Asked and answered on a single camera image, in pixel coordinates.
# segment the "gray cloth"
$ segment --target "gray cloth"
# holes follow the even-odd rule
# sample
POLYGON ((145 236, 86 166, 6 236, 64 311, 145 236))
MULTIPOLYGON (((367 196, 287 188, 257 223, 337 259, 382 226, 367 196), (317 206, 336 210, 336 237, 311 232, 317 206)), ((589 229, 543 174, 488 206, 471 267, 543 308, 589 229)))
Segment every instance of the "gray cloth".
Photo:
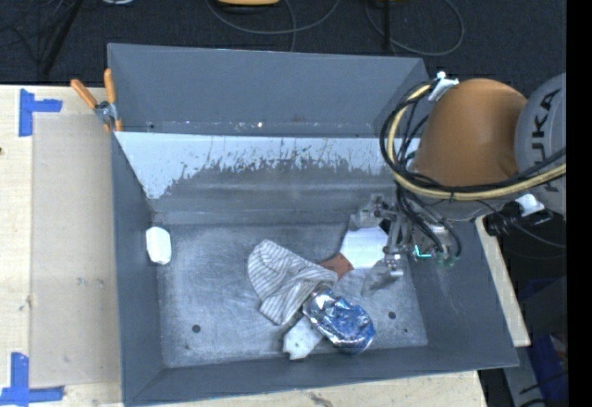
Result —
POLYGON ((249 256, 249 280, 259 299, 259 311, 276 325, 288 323, 320 283, 332 287, 337 273, 263 240, 249 256))

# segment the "black floor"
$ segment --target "black floor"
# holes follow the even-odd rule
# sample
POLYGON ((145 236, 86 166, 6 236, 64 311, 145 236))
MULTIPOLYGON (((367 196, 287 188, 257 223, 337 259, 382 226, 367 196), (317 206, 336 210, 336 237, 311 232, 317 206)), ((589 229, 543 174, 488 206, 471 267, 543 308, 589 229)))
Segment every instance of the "black floor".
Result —
MULTIPOLYGON (((567 0, 400 1, 389 11, 396 44, 388 48, 370 21, 383 30, 384 11, 369 0, 285 0, 254 15, 220 12, 210 0, 135 0, 125 6, 84 0, 59 53, 48 56, 75 1, 0 0, 0 82, 67 85, 79 78, 102 85, 108 43, 421 56, 430 76, 445 70, 459 80, 487 77, 526 97, 566 70, 567 0), (302 31, 269 33, 294 23, 302 31)), ((565 240, 562 218, 532 230, 565 240)), ((518 230, 500 243, 517 293, 533 280, 566 274, 565 250, 518 230)), ((490 405, 510 405, 501 399, 490 399, 490 405)))

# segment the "crumpled foil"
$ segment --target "crumpled foil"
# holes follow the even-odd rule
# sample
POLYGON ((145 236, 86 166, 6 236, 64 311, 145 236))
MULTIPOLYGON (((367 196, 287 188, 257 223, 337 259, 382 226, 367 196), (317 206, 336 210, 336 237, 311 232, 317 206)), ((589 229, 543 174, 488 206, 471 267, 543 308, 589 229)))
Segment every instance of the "crumpled foil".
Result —
POLYGON ((376 334, 370 315, 333 290, 320 290, 302 308, 304 315, 337 348, 348 354, 364 351, 376 334))

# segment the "wooden table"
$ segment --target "wooden table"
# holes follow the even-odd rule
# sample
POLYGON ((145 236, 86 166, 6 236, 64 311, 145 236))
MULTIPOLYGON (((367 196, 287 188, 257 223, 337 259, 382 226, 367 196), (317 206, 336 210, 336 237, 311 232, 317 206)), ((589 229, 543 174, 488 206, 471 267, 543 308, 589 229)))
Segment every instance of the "wooden table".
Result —
MULTIPOLYGON (((31 293, 31 235, 32 224, 32 182, 34 167, 33 144, 35 127, 30 137, 19 137, 19 90, 35 93, 35 99, 55 98, 63 101, 59 114, 53 119, 72 116, 89 116, 93 112, 86 107, 69 87, 0 86, 0 379, 8 379, 9 355, 31 352, 31 312, 35 310, 35 294, 31 293)), ((99 101, 105 99, 105 89, 93 88, 92 93, 99 101)), ((43 119, 36 115, 33 124, 43 119)), ((84 135, 80 135, 83 145, 84 135)), ((64 162, 69 164, 68 148, 60 149, 64 162)), ((91 191, 85 191, 77 199, 81 212, 89 207, 91 191)), ((512 339, 516 346, 530 343, 524 320, 518 307, 512 283, 508 276, 500 248, 495 238, 489 237, 477 222, 485 253, 500 295, 504 314, 509 322, 512 339)), ((94 382, 66 385, 64 399, 49 402, 48 406, 122 405, 119 382, 94 382)), ((235 406, 264 405, 291 406, 359 406, 398 405, 413 407, 438 407, 459 405, 463 407, 486 406, 477 372, 446 374, 440 376, 418 376, 405 379, 369 382, 355 385, 294 390, 274 394, 246 396, 183 403, 184 406, 235 406)))

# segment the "yellow cable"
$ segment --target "yellow cable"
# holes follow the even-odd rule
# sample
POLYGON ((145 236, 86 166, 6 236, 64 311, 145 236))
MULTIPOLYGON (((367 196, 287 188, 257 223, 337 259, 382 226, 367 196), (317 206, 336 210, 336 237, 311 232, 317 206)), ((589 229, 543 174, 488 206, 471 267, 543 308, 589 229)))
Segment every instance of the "yellow cable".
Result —
MULTIPOLYGON (((429 90, 429 87, 430 87, 430 85, 425 85, 425 86, 422 86, 421 88, 418 88, 415 92, 413 92, 409 96, 409 98, 407 98, 406 101, 409 102, 414 98, 418 98, 418 97, 422 96, 423 94, 425 94, 429 90)), ((394 155, 395 134, 397 132, 397 127, 399 126, 399 123, 401 121, 402 115, 405 112, 405 109, 406 109, 406 106, 404 106, 401 109, 401 111, 399 111, 399 113, 397 113, 395 115, 395 117, 393 118, 392 123, 390 124, 390 127, 388 129, 387 154, 388 154, 388 158, 390 158, 390 160, 395 164, 396 164, 396 159, 395 159, 395 155, 394 155)), ((552 168, 551 170, 548 170, 547 172, 544 172, 542 174, 536 175, 528 180, 525 180, 525 181, 522 181, 519 183, 514 183, 512 185, 508 185, 507 187, 504 187, 501 189, 495 189, 495 190, 489 190, 489 191, 456 191, 455 193, 452 193, 450 191, 430 190, 430 189, 425 189, 423 187, 418 187, 417 185, 415 185, 412 182, 410 182, 409 180, 407 180, 403 175, 396 172, 395 170, 391 169, 391 172, 392 172, 395 180, 397 180, 397 182, 399 182, 402 187, 404 187, 405 189, 407 189, 409 191, 412 191, 413 193, 417 193, 417 194, 423 195, 425 197, 437 198, 437 199, 442 199, 442 200, 471 202, 474 200, 485 200, 487 198, 499 198, 501 196, 506 196, 506 195, 509 195, 511 193, 515 193, 518 191, 526 191, 532 187, 535 187, 537 185, 541 185, 542 183, 545 183, 546 181, 549 181, 551 179, 555 179, 555 178, 560 177, 561 175, 565 174, 566 164, 561 164, 560 166, 556 166, 555 168, 552 168)))

